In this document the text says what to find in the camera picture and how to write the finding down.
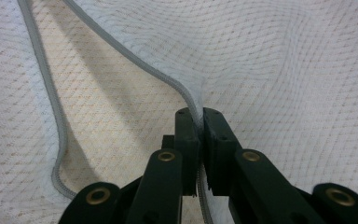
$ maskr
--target fabric seam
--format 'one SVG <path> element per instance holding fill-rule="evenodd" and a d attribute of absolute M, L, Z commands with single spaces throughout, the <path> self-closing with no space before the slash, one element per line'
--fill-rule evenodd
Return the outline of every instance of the fabric seam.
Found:
<path fill-rule="evenodd" d="M 57 125 L 57 132 L 59 138 L 59 151 L 55 165 L 51 173 L 51 181 L 54 188 L 61 193 L 63 196 L 74 199 L 76 194 L 68 189 L 62 182 L 60 178 L 60 165 L 62 163 L 63 156 L 65 155 L 65 150 L 67 149 L 67 128 L 65 124 L 65 115 L 62 112 L 62 106 L 60 99 L 58 98 L 57 90 L 52 81 L 51 72 L 48 67 L 45 50 L 42 45 L 39 31 L 36 27 L 34 17 L 32 15 L 31 5 L 28 0 L 18 0 L 22 16 L 25 21 L 25 25 L 28 30 L 29 37 L 34 49 L 34 54 L 39 64 L 40 72 L 44 80 L 44 84 L 48 93 L 48 98 L 53 109 L 54 118 Z"/>

